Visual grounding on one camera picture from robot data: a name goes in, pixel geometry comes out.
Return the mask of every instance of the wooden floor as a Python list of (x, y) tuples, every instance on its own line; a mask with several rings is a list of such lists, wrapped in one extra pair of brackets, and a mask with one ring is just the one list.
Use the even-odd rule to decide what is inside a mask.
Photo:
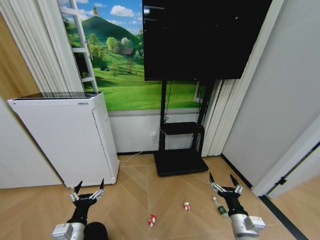
[(272, 202), (308, 239), (320, 238), (320, 176)]
[[(220, 157), (207, 157), (205, 162), (217, 183), (231, 186), (232, 173), (245, 186)], [(138, 155), (120, 164), (116, 184), (105, 189), (90, 208), (88, 222), (105, 224), (110, 240), (234, 240), (230, 219), (220, 216), (212, 201), (217, 195), (209, 187), (208, 172), (158, 177), (153, 155)], [(80, 193), (96, 190), (84, 187)], [(0, 240), (50, 240), (55, 225), (73, 213), (70, 191), (63, 185), (0, 190)], [(190, 202), (190, 211), (184, 210), (184, 202)], [(267, 224), (259, 239), (294, 239), (247, 187), (240, 202)], [(157, 216), (152, 228), (150, 214)]]

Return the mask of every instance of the white air purifier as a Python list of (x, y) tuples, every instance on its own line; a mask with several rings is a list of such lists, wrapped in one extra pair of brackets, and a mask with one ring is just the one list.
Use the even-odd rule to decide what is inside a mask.
[(45, 92), (7, 102), (67, 187), (117, 181), (119, 161), (102, 92)]

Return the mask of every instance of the black tv screen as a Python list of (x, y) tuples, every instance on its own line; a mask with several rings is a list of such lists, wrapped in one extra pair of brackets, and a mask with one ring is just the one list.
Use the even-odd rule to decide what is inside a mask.
[(240, 79), (272, 0), (144, 0), (145, 80)]

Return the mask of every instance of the small toy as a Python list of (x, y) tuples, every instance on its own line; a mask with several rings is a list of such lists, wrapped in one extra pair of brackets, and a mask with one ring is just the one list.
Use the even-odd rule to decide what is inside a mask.
[(183, 205), (184, 205), (184, 210), (190, 211), (190, 202), (186, 201)]
[(155, 223), (156, 223), (156, 215), (155, 214), (151, 214), (149, 221), (148, 221), (148, 225), (150, 226), (150, 228), (152, 228)]

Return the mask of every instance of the plastic bottle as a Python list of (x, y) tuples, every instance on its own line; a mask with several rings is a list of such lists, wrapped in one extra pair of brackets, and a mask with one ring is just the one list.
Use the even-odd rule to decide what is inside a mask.
[(220, 213), (224, 218), (227, 218), (227, 217), (228, 217), (228, 214), (227, 214), (227, 211), (226, 211), (226, 209), (224, 208), (224, 206), (223, 206), (220, 202), (218, 202), (218, 200), (217, 200), (217, 198), (216, 198), (215, 196), (212, 198), (212, 200), (214, 201), (216, 207), (218, 208), (219, 213)]

